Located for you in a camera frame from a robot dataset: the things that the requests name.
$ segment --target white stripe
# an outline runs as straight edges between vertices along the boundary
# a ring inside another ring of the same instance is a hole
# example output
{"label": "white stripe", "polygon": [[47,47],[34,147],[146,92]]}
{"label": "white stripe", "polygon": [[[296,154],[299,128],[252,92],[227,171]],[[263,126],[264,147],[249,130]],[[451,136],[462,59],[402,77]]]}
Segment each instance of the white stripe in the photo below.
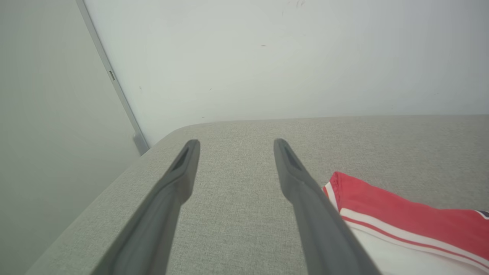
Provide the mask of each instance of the white stripe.
{"label": "white stripe", "polygon": [[448,244],[448,243],[445,243],[445,242],[442,242],[439,240],[435,240],[435,239],[432,239],[429,237],[421,236],[418,234],[414,234],[414,233],[408,232],[406,230],[402,230],[400,228],[394,227],[390,224],[387,224],[387,223],[385,223],[385,222],[383,222],[377,218],[371,217],[369,215],[361,214],[361,213],[358,213],[358,212],[355,212],[353,210],[346,209],[346,208],[342,208],[340,211],[340,214],[341,214],[341,216],[348,217],[350,219],[353,219],[353,220],[356,220],[359,222],[364,222],[364,223],[367,223],[369,225],[375,226],[378,229],[381,229],[381,230],[383,230],[383,231],[385,231],[391,235],[402,238],[404,240],[439,247],[441,249],[445,249],[445,250],[448,250],[448,251],[451,251],[451,252],[454,252],[454,253],[457,253],[460,255],[467,256],[471,259],[474,259],[474,260],[482,263],[483,265],[489,266],[489,261],[480,257],[480,256],[472,254],[468,251],[460,249],[460,248],[453,246],[451,244]]}
{"label": "white stripe", "polygon": [[359,224],[356,224],[356,223],[352,223],[352,222],[349,222],[349,221],[345,221],[347,225],[349,225],[351,228],[354,228],[354,229],[357,229],[357,230],[360,230],[360,231],[363,231],[365,233],[368,233],[374,237],[377,237],[381,240],[384,240],[384,241],[388,241],[390,243],[393,243],[393,244],[396,244],[396,245],[399,245],[399,246],[402,246],[402,247],[406,247],[406,248],[410,248],[410,249],[413,249],[413,250],[418,250],[418,251],[423,251],[423,252],[428,252],[428,253],[432,253],[432,254],[436,254],[436,255],[440,255],[440,256],[444,256],[444,257],[447,257],[447,258],[450,258],[450,259],[453,259],[453,260],[457,260],[457,261],[460,261],[460,262],[463,262],[463,263],[467,263],[471,266],[475,266],[479,269],[481,269],[482,271],[486,272],[486,273],[489,273],[489,269],[486,268],[485,266],[479,264],[479,263],[476,263],[474,261],[471,261],[467,258],[464,258],[464,257],[460,257],[460,256],[457,256],[457,255],[453,255],[453,254],[450,254],[450,253],[446,253],[444,251],[440,251],[440,250],[437,250],[437,249],[434,249],[434,248],[429,248],[429,247],[422,247],[422,246],[417,246],[417,245],[413,245],[413,244],[408,244],[408,243],[405,243],[405,242],[402,242],[402,241],[399,241],[399,240],[396,240],[396,239],[393,239],[389,236],[386,236],[374,229],[371,229],[369,227],[366,227],[366,226],[363,226],[363,225],[359,225]]}
{"label": "white stripe", "polygon": [[338,205],[336,204],[336,196],[334,195],[333,187],[331,187],[331,183],[327,183],[326,192],[328,193],[328,198],[330,199],[331,204],[334,206],[336,211],[338,211]]}
{"label": "white stripe", "polygon": [[481,215],[484,219],[486,220],[489,220],[489,217],[486,217],[484,214],[482,214],[481,212],[477,211],[477,210],[474,210],[476,211],[477,213],[479,213],[479,215]]}

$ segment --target red and white garment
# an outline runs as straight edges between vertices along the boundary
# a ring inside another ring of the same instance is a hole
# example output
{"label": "red and white garment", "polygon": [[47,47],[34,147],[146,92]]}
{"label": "red and white garment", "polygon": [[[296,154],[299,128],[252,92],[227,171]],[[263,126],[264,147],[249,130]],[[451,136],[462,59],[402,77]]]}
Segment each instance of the red and white garment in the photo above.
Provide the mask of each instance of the red and white garment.
{"label": "red and white garment", "polygon": [[335,172],[323,191],[383,274],[489,274],[489,213],[436,209]]}

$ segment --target wall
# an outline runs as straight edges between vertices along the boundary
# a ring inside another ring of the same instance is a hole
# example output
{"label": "wall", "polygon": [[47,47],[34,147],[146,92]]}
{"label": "wall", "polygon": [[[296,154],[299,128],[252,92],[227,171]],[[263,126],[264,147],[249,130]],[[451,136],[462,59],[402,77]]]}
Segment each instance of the wall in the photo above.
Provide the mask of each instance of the wall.
{"label": "wall", "polygon": [[220,120],[489,113],[483,0],[85,0],[150,145]]}
{"label": "wall", "polygon": [[0,1],[0,274],[24,274],[133,161],[75,1]]}

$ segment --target gray fabric surface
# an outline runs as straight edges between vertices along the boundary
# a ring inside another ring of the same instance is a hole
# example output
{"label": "gray fabric surface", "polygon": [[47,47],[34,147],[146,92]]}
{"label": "gray fabric surface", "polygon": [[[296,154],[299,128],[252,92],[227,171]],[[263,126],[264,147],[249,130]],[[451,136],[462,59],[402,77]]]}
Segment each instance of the gray fabric surface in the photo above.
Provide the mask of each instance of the gray fabric surface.
{"label": "gray fabric surface", "polygon": [[111,184],[28,274],[89,274],[185,142],[201,142],[167,274],[306,274],[273,140],[318,184],[341,171],[439,208],[489,209],[489,116],[368,116],[216,122],[169,134]]}

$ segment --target metal strip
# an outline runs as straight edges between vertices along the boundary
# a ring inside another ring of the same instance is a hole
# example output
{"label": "metal strip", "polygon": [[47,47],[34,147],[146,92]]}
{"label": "metal strip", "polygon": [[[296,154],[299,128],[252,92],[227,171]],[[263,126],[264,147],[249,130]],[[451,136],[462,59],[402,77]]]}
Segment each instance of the metal strip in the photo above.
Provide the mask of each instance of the metal strip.
{"label": "metal strip", "polygon": [[119,100],[122,103],[122,106],[124,107],[124,110],[126,111],[126,114],[129,118],[129,121],[131,122],[135,134],[133,136],[134,143],[136,144],[136,147],[140,153],[140,155],[143,155],[150,149],[146,139],[144,138],[143,132],[141,131],[141,128],[139,127],[139,124],[136,121],[136,118],[134,116],[133,111],[131,110],[131,107],[129,106],[129,103],[127,102],[126,96],[124,95],[124,92],[122,91],[122,88],[117,81],[117,76],[114,73],[114,70],[112,69],[111,63],[109,62],[109,58],[107,57],[107,54],[105,53],[104,47],[102,46],[102,42],[100,42],[100,38],[98,37],[97,31],[95,30],[95,26],[93,25],[93,22],[91,20],[89,11],[87,10],[87,6],[85,5],[84,0],[76,0],[76,3],[78,5],[78,8],[80,9],[80,13],[82,14],[83,21],[85,21],[85,25],[87,26],[87,29],[89,30],[90,36],[92,37],[93,43],[95,44],[95,48],[97,49],[98,55],[100,56],[100,59],[102,60],[102,64],[104,64],[105,70],[107,71],[107,75],[109,76],[112,85],[114,86],[115,92],[117,93],[117,96],[119,96]]}

